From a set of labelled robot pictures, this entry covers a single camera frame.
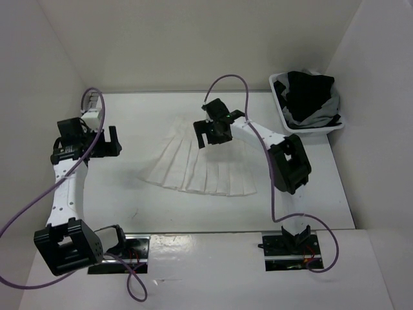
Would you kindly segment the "white pleated skirt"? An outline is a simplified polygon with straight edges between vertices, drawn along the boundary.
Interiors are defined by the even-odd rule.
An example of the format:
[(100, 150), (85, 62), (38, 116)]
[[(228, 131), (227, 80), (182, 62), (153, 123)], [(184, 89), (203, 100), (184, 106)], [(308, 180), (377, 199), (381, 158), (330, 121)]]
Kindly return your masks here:
[(247, 163), (244, 142), (199, 148), (192, 123), (175, 118), (138, 178), (179, 192), (212, 196), (250, 196), (256, 185)]

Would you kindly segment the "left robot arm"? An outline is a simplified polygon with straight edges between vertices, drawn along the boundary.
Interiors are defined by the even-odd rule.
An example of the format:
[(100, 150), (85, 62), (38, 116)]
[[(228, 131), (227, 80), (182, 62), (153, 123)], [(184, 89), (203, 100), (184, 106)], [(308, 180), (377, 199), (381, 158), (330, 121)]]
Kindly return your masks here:
[(122, 147), (114, 126), (106, 141), (101, 116), (83, 115), (58, 121), (50, 161), (54, 168), (54, 200), (44, 229), (36, 231), (34, 243), (55, 276), (100, 263), (103, 246), (84, 221), (83, 196), (88, 162), (92, 158), (116, 157)]

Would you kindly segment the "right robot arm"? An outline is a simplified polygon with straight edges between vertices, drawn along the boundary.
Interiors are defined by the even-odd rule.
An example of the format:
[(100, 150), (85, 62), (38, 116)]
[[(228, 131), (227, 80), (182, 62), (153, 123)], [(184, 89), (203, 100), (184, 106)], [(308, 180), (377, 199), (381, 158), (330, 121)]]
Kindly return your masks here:
[(276, 218), (276, 191), (295, 195), (306, 185), (312, 172), (308, 156), (299, 136), (286, 136), (254, 123), (240, 110), (229, 111), (220, 100), (214, 99), (201, 107), (206, 119), (193, 123), (198, 147), (219, 145), (237, 139), (262, 150), (267, 160), (271, 188), (271, 217), (279, 223), (294, 217), (293, 214)]

